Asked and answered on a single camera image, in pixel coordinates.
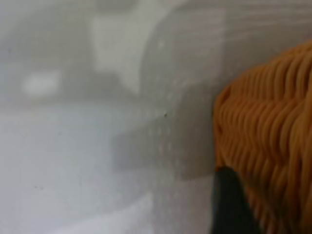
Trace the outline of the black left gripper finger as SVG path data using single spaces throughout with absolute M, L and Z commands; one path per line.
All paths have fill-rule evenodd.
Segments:
M 220 167 L 214 174 L 212 209 L 211 233 L 260 233 L 260 226 L 247 202 L 238 174 L 230 167 Z

